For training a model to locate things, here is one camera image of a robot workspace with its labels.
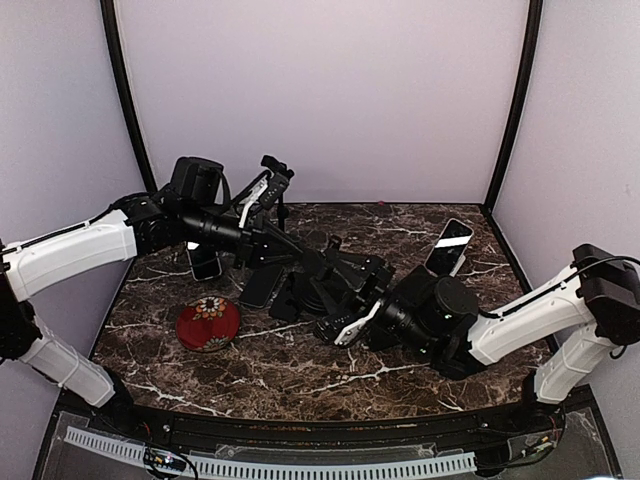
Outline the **short black round-base stand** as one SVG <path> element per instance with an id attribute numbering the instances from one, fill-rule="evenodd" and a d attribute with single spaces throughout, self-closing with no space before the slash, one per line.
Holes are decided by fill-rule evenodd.
<path id="1" fill-rule="evenodd" d="M 320 316 L 342 311 L 357 312 L 367 304 L 362 291 L 370 275 L 370 255 L 342 249 L 342 238 L 331 235 L 323 250 L 323 268 L 318 273 L 299 273 L 293 288 L 301 306 Z"/>

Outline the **large blue-edged smartphone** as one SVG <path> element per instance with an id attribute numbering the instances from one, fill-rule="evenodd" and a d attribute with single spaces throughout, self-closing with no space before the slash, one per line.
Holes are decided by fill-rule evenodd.
<path id="1" fill-rule="evenodd" d="M 254 271 L 239 296 L 239 303 L 248 308 L 264 308 L 283 271 L 282 265 L 269 265 Z"/>

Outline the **tall black clamp phone stand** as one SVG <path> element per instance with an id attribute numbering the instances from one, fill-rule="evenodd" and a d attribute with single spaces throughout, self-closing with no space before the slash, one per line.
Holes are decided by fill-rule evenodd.
<path id="1" fill-rule="evenodd" d="M 284 193 L 295 173 L 286 163 L 280 162 L 270 155 L 263 156 L 261 165 L 271 172 L 271 176 L 267 182 L 267 189 L 259 197 L 260 206 L 264 210 L 270 210 L 276 206 L 278 227 L 285 231 L 289 210 L 284 203 Z"/>

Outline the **white-cased smartphone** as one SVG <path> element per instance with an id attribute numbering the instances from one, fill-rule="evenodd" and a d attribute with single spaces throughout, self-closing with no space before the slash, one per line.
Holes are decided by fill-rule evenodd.
<path id="1" fill-rule="evenodd" d="M 425 261 L 425 268 L 436 276 L 449 275 L 458 258 L 465 255 L 473 234 L 471 227 L 449 219 Z"/>

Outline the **white phone stand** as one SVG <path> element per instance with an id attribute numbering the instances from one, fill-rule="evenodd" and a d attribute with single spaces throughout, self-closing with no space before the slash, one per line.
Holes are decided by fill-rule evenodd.
<path id="1" fill-rule="evenodd" d="M 452 277 L 455 277 L 458 274 L 458 272 L 460 271 L 460 269 L 462 268 L 462 266 L 464 265 L 465 261 L 466 261 L 466 256 L 464 254 L 462 254 L 458 258 L 456 264 L 453 266 L 451 271 L 449 272 L 449 275 L 452 276 Z"/>

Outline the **black smartphone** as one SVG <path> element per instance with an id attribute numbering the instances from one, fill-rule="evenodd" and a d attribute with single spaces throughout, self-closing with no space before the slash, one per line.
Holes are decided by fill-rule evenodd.
<path id="1" fill-rule="evenodd" d="M 287 278 L 269 309 L 269 316 L 287 323 L 296 323 L 300 318 L 299 304 L 293 294 L 293 281 Z"/>

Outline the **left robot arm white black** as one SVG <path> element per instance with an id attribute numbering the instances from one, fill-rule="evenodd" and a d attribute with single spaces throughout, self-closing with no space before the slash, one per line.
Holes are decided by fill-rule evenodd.
<path id="1" fill-rule="evenodd" d="M 232 195 L 222 164 L 181 157 L 160 190 L 127 195 L 82 223 L 2 247 L 2 359 L 30 366 L 102 409 L 103 421 L 120 436 L 134 435 L 141 415 L 126 402 L 128 392 L 116 375 L 54 334 L 30 300 L 85 272 L 186 242 L 231 253 L 238 267 L 299 259 L 300 244 L 262 217 L 278 205 L 294 173 L 272 156 L 264 156 L 261 166 L 262 172 Z"/>

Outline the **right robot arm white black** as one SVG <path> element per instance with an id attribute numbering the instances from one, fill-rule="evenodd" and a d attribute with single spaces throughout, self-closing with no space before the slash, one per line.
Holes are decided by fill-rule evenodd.
<path id="1" fill-rule="evenodd" d="M 534 432 L 586 375 L 615 349 L 639 340 L 639 261 L 591 244 L 546 284 L 490 312 L 458 278 L 415 267 L 395 286 L 379 257 L 335 249 L 330 275 L 310 279 L 325 316 L 315 327 L 324 342 L 346 348 L 376 327 L 428 359 L 441 376 L 463 380 L 526 345 L 566 328 L 574 331 L 529 377 L 527 397 L 510 413 L 521 434 Z"/>

